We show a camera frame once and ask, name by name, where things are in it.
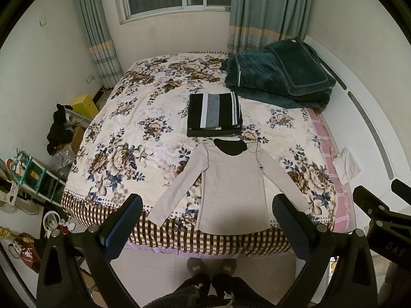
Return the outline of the beige long-sleeve shirt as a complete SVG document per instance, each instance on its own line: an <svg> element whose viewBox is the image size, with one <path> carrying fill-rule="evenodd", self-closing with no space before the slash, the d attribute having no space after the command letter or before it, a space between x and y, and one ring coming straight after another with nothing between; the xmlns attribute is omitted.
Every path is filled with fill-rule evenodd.
<svg viewBox="0 0 411 308"><path fill-rule="evenodd" d="M258 142L217 139L200 143L184 170L158 199L148 219L162 226L199 180L201 206L197 230L220 236L265 231L270 228L265 178L277 186L299 211L308 209L306 196Z"/></svg>

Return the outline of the green curtain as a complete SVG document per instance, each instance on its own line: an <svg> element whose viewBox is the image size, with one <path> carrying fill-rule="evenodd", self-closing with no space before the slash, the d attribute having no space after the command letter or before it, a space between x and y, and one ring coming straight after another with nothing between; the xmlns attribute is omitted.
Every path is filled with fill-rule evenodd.
<svg viewBox="0 0 411 308"><path fill-rule="evenodd" d="M227 52L248 49L293 37L304 39L313 0L231 0Z"/></svg>
<svg viewBox="0 0 411 308"><path fill-rule="evenodd" d="M112 89L123 75L111 38L102 0L75 0L88 51L100 75L102 86Z"/></svg>

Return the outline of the black clothes on rack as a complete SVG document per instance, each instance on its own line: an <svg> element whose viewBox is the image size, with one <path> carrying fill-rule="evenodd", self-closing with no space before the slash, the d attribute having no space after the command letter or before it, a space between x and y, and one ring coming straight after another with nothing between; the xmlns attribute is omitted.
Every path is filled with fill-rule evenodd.
<svg viewBox="0 0 411 308"><path fill-rule="evenodd" d="M72 142L74 131L66 125L66 109L72 110L69 105L57 104L57 110L53 113L53 123L47 134L47 152L54 156L57 147Z"/></svg>

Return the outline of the red bag on floor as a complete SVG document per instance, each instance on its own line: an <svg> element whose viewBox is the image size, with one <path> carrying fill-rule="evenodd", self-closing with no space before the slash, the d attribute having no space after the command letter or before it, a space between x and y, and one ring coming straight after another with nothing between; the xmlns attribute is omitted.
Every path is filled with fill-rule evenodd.
<svg viewBox="0 0 411 308"><path fill-rule="evenodd" d="M41 257L35 247L35 238L27 233L21 233L13 239L13 248L18 257L35 273L40 272Z"/></svg>

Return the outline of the pink plaid bed sheet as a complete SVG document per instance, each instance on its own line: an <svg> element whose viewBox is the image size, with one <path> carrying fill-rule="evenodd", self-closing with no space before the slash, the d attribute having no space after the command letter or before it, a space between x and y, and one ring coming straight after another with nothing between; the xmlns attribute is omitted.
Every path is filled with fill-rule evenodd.
<svg viewBox="0 0 411 308"><path fill-rule="evenodd" d="M320 151L323 159L325 159L326 171L334 183L337 192L337 208L334 212L334 230L338 233L351 232L356 225L352 193L350 192L349 184L342 184L340 182L337 171L333 165L333 160L339 155L339 151L321 114L315 113L311 109L306 109L306 111L317 133Z"/></svg>

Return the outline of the grey slipper foot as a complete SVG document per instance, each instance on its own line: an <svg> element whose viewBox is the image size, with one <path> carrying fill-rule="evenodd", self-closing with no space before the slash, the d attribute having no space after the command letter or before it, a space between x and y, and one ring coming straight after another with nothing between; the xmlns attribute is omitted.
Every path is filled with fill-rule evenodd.
<svg viewBox="0 0 411 308"><path fill-rule="evenodd" d="M233 276L237 268L237 261L235 259L223 259L217 268L218 273L224 273Z"/></svg>
<svg viewBox="0 0 411 308"><path fill-rule="evenodd" d="M191 277L194 277L198 274L207 273L206 265L200 258L190 257L187 260L186 266Z"/></svg>

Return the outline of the clear plastic bag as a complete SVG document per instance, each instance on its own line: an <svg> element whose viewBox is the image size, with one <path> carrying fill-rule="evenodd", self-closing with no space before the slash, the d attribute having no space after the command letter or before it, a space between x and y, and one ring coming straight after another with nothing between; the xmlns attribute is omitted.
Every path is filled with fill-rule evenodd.
<svg viewBox="0 0 411 308"><path fill-rule="evenodd" d="M66 181L76 154L71 144L64 145L53 157L49 164L49 169L58 178Z"/></svg>

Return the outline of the dark green folded blanket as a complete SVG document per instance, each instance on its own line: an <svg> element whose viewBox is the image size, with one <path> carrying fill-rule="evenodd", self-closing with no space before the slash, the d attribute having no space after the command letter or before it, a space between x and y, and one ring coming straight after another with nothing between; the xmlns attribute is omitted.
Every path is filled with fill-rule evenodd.
<svg viewBox="0 0 411 308"><path fill-rule="evenodd" d="M336 84L316 50L298 37L229 54L221 69L237 95L285 109L323 110Z"/></svg>

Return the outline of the folded black striped clothes stack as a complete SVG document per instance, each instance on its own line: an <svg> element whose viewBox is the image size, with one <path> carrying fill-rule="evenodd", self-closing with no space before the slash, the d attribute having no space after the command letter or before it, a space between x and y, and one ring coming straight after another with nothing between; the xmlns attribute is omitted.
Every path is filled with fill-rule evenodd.
<svg viewBox="0 0 411 308"><path fill-rule="evenodd" d="M191 94L188 137L235 136L242 130L242 110L234 92Z"/></svg>

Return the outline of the right grey slipper foot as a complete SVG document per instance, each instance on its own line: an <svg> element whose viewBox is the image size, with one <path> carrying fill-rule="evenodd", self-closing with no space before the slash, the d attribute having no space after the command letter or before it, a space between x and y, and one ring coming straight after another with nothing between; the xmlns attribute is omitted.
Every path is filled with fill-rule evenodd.
<svg viewBox="0 0 411 308"><path fill-rule="evenodd" d="M217 268L218 273L224 273L233 276L237 268L237 261L235 259L223 259Z"/></svg>

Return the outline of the white bed headboard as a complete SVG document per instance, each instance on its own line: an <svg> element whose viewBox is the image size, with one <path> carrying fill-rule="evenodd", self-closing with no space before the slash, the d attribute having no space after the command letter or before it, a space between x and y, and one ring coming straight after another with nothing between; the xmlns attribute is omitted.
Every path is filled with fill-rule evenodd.
<svg viewBox="0 0 411 308"><path fill-rule="evenodd" d="M310 36L304 42L318 53L323 67L336 79L323 111L339 152L348 149L361 172L348 182L351 191L363 186L392 211L410 214L410 205L391 191L394 179L410 185L410 166L398 137L365 85L334 54Z"/></svg>

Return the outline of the white clothes rack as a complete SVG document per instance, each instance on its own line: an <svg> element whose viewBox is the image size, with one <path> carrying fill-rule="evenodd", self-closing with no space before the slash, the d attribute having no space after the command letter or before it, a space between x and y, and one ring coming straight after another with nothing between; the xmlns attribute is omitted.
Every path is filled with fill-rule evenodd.
<svg viewBox="0 0 411 308"><path fill-rule="evenodd" d="M92 120L86 118L76 112L73 112L70 109L65 109L66 114L66 124L72 127L82 127L87 129L88 126L92 123Z"/></svg>

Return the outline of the right green curtain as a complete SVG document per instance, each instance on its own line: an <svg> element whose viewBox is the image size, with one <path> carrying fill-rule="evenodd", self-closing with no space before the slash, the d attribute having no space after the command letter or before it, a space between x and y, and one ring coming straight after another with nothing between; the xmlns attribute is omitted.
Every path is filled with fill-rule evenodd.
<svg viewBox="0 0 411 308"><path fill-rule="evenodd" d="M313 0L231 0L227 52L248 49L293 37L304 39Z"/></svg>

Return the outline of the white cloth on bed edge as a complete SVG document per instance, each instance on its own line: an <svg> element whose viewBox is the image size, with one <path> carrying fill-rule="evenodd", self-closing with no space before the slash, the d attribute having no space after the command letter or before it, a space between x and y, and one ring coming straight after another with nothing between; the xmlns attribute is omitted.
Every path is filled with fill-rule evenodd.
<svg viewBox="0 0 411 308"><path fill-rule="evenodd" d="M361 173L359 164L347 147L343 148L341 153L332 161L332 164L342 185L347 184Z"/></svg>

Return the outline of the yellow box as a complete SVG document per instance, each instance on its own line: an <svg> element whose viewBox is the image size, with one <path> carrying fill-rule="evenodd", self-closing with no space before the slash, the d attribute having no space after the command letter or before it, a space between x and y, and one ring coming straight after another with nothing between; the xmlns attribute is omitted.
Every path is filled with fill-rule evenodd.
<svg viewBox="0 0 411 308"><path fill-rule="evenodd" d="M89 94L83 94L74 98L70 106L74 112L91 120L99 113L98 108Z"/></svg>

